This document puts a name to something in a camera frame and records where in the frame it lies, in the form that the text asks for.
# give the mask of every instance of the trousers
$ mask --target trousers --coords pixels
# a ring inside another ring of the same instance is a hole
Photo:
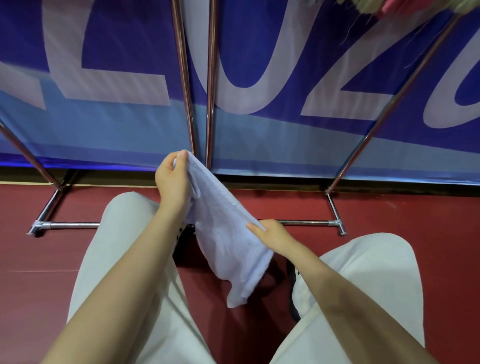
[[[107,205],[80,266],[67,321],[133,244],[158,206],[134,192],[120,194]],[[420,273],[408,242],[389,233],[371,234],[353,239],[320,259],[369,295],[425,345]],[[309,299],[308,287],[300,276],[293,291],[296,305],[302,297]],[[303,303],[303,307],[305,305],[310,307],[270,363],[350,363],[319,306],[315,302]],[[190,315],[172,258],[160,278],[127,362],[215,363]]]

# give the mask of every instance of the person's right arm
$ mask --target person's right arm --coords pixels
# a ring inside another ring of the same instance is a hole
[[[278,221],[260,223],[266,231],[253,224],[247,228],[298,269],[353,364],[437,363],[374,300],[296,241]]]

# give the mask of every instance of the garment rack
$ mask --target garment rack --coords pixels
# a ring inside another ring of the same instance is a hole
[[[183,91],[183,100],[185,106],[185,114],[188,125],[190,148],[194,155],[197,155],[198,149],[195,140],[193,112],[192,112],[192,98],[190,93],[190,80],[187,64],[187,50],[185,43],[185,32],[183,27],[183,19],[181,14],[180,0],[170,0],[173,26],[175,32],[175,42],[177,45],[177,56],[179,60],[180,79]],[[208,31],[208,77],[207,77],[207,116],[206,116],[206,166],[211,169],[213,139],[214,139],[214,109],[215,109],[215,95],[216,95],[216,71],[217,71],[217,34],[218,34],[218,0],[210,0],[209,4],[209,31]],[[333,182],[324,191],[326,201],[332,211],[333,220],[279,220],[280,223],[286,226],[333,226],[338,228],[340,236],[346,235],[347,232],[343,225],[342,219],[338,214],[335,204],[332,199],[332,193],[338,182],[344,177],[345,173],[352,166],[358,156],[365,149],[367,144],[372,139],[375,132],[385,122],[391,112],[398,105],[400,100],[406,94],[412,83],[415,81],[420,72],[425,68],[425,65],[434,55],[435,51],[442,44],[445,38],[450,34],[455,24],[461,15],[454,14],[448,24],[444,27],[440,35],[435,40],[434,44],[427,52],[422,62],[418,65],[411,76],[406,80],[400,91],[392,97],[389,103],[381,111],[373,125],[370,127],[367,134],[358,143],[352,153],[349,155],[345,163],[340,168],[340,171],[335,176]],[[37,171],[45,178],[45,180],[55,189],[52,197],[49,199],[43,210],[38,215],[37,219],[32,224],[28,235],[40,236],[44,230],[56,229],[96,229],[100,225],[99,222],[56,222],[49,221],[55,207],[60,200],[68,192],[76,171],[69,170],[63,180],[59,182],[53,177],[46,168],[38,161],[33,153],[18,139],[18,137],[5,125],[0,119],[0,132],[9,140],[21,154],[37,169]]]

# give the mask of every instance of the leg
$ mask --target leg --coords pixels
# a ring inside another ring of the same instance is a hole
[[[158,203],[137,193],[115,197],[105,209],[73,289],[68,320],[152,219]],[[170,259],[132,347],[129,363],[213,363],[187,307]]]
[[[420,344],[423,334],[423,293],[411,246],[387,233],[356,238],[320,257],[359,287],[397,320]],[[350,363],[325,316],[297,276],[292,298],[302,319],[285,338],[272,363]]]

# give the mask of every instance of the red mat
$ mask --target red mat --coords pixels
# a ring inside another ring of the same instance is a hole
[[[57,221],[99,221],[109,200],[136,190],[83,187],[66,198]],[[65,323],[76,272],[94,231],[26,236],[51,196],[48,186],[0,185],[0,363],[38,363]],[[234,191],[257,218],[328,219],[317,193]],[[480,363],[480,199],[342,194],[335,199],[348,236],[335,228],[289,231],[318,255],[361,235],[391,232],[413,246],[425,302],[427,348],[441,363]],[[293,327],[285,260],[275,256],[245,306],[227,309],[218,280],[193,243],[180,263],[192,316],[218,363],[268,363]]]

